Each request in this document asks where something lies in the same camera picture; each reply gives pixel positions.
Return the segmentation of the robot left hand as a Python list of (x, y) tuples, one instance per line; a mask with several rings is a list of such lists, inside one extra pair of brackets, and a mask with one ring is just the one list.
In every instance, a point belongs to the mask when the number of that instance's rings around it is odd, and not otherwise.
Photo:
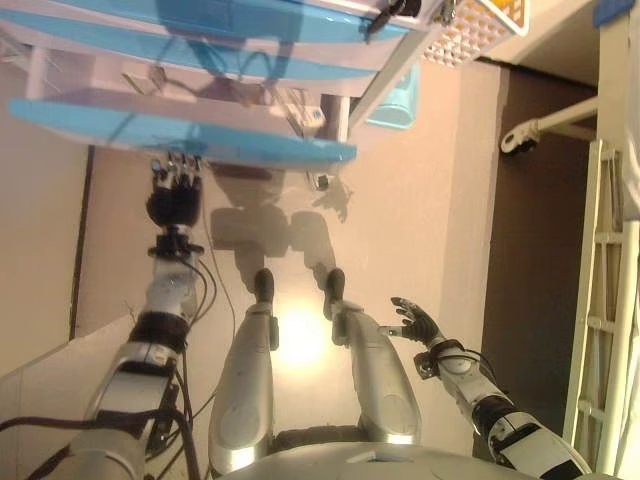
[(201, 210), (201, 157), (168, 152), (151, 160), (151, 172), (146, 209), (152, 222), (163, 229), (193, 227)]

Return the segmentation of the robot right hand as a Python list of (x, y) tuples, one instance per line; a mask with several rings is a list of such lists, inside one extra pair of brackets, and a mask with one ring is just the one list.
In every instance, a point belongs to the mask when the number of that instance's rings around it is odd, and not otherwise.
[(380, 326), (379, 332), (391, 337), (401, 337), (420, 342), (429, 347), (436, 340), (444, 339), (438, 325), (433, 318), (419, 305), (402, 297), (392, 297), (391, 303), (396, 313), (402, 316), (399, 326)]

